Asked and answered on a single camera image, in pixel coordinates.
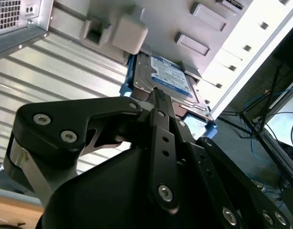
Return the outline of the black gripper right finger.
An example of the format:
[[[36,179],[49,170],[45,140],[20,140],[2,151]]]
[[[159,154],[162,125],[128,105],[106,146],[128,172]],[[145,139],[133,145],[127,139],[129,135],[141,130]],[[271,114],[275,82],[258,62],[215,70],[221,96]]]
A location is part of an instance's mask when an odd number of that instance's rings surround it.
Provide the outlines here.
[[[212,213],[212,229],[289,229],[287,217],[209,138],[194,140],[188,126],[171,120],[176,151],[197,178],[204,203]]]

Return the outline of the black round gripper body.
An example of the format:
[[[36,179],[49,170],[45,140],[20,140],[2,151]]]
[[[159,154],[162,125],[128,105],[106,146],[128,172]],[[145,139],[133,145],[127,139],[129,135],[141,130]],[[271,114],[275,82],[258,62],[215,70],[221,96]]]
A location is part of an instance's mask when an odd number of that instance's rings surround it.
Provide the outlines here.
[[[127,150],[59,187],[39,229],[220,229],[192,161],[177,165],[179,210],[169,214],[148,194],[150,156]]]

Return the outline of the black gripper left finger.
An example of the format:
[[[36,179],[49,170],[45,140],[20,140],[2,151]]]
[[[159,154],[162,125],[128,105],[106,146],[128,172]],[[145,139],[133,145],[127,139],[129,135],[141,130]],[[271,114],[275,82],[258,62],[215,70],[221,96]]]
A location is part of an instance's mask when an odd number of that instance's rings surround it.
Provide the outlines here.
[[[66,182],[127,150],[150,156],[148,194],[162,210],[177,210],[175,119],[171,98],[111,97],[27,104],[13,127],[13,163],[44,206]]]

